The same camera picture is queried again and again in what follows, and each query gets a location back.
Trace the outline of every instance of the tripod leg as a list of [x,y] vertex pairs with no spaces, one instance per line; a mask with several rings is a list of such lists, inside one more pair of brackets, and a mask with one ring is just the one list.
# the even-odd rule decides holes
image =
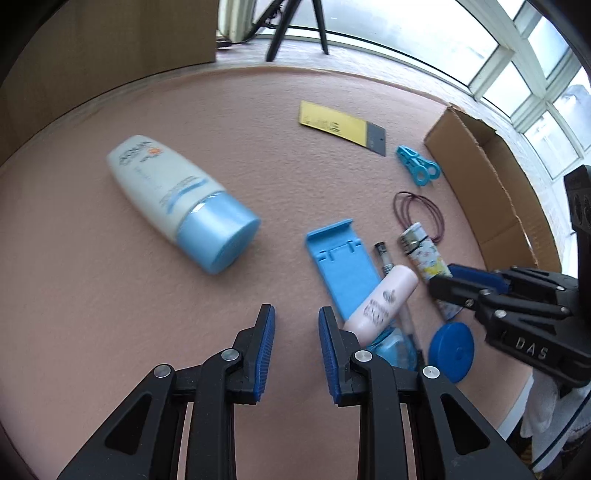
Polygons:
[[270,16],[275,12],[275,10],[277,10],[279,8],[279,6],[283,2],[284,2],[284,0],[273,0],[269,4],[267,9],[263,12],[263,14],[259,17],[259,19],[256,21],[256,23],[253,24],[252,28],[247,33],[247,35],[243,41],[248,41],[248,40],[252,39],[256,35],[256,32],[259,31],[259,28],[261,28],[265,24],[265,22],[270,18]]
[[316,15],[316,23],[318,24],[318,33],[320,34],[320,44],[322,50],[327,55],[329,54],[329,43],[326,40],[326,26],[324,24],[324,12],[322,11],[322,0],[312,0],[314,5],[314,13]]
[[285,37],[285,32],[289,28],[291,19],[294,18],[296,10],[300,6],[300,2],[301,0],[287,0],[287,5],[281,16],[281,21],[279,22],[279,25],[277,25],[277,30],[275,35],[273,35],[271,45],[269,45],[269,50],[267,51],[267,61],[275,60],[279,46],[283,41],[283,37]]

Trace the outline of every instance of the white cloth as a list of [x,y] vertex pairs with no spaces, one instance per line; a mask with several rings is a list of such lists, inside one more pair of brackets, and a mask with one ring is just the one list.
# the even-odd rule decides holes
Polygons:
[[[546,374],[534,370],[534,384],[527,397],[521,436],[531,437],[531,459],[538,458],[562,431],[591,390],[591,384],[574,388],[568,395],[559,398],[556,382]],[[587,402],[569,431],[538,463],[534,472],[546,468],[562,450],[564,444],[576,440],[591,428],[591,401]]]

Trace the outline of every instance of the lotion bottle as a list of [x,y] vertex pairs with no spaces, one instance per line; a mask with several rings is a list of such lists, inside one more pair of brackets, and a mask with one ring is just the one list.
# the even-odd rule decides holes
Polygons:
[[417,285],[418,277],[410,268],[396,265],[351,314],[343,329],[353,332],[361,347],[368,346],[390,325]]
[[260,218],[222,185],[151,138],[128,138],[107,161],[148,221],[211,274],[231,264],[258,230]]

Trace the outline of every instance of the cardboard box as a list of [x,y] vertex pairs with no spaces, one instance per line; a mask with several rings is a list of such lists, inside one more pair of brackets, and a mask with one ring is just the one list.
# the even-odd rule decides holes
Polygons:
[[449,107],[425,145],[462,205],[489,270],[519,265],[561,271],[540,201],[493,128]]

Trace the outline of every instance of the pink carpet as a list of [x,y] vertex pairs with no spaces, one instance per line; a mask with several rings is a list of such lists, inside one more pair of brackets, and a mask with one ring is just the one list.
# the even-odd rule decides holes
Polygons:
[[[302,127],[302,99],[384,127],[388,156]],[[445,216],[444,259],[482,267],[445,178],[419,189],[394,157],[400,144],[428,156],[422,139],[443,110],[341,74],[234,70],[118,96],[16,153],[0,177],[0,419],[39,478],[56,478],[151,368],[197,365],[231,346],[261,303],[277,309],[277,334],[262,402],[236,408],[238,477],[356,478],[358,409],[337,408],[327,389],[317,314],[331,301],[304,236],[353,218],[367,249],[385,241],[410,265],[391,203],[420,190]],[[220,275],[153,230],[111,177],[105,156],[134,134],[193,160],[262,218]],[[410,307],[427,349],[442,321],[423,285]],[[473,314],[460,319],[476,341],[460,388],[498,426],[530,369],[486,346]]]

